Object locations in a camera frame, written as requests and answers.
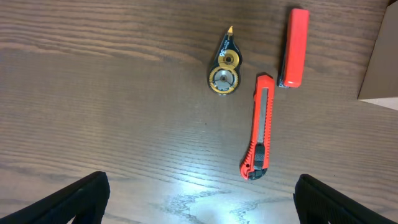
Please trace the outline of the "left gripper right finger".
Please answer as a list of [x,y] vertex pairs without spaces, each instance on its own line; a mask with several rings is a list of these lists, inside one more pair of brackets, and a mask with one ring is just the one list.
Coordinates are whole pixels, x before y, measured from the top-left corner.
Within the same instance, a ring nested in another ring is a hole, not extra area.
[[309,174],[302,174],[294,192],[301,224],[397,224]]

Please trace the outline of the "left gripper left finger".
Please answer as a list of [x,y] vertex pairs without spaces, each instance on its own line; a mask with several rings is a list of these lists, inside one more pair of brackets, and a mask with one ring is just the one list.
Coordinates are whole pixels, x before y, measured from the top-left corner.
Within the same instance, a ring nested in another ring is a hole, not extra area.
[[1,218],[1,223],[101,223],[109,196],[106,173],[96,171]]

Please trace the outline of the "black gold correction tape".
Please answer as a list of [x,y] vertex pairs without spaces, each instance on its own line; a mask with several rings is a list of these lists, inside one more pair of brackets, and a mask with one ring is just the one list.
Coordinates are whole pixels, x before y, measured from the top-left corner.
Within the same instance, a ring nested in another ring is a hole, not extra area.
[[241,81],[242,62],[242,54],[234,41],[233,26],[230,26],[221,39],[208,72],[210,90],[218,95],[234,93]]

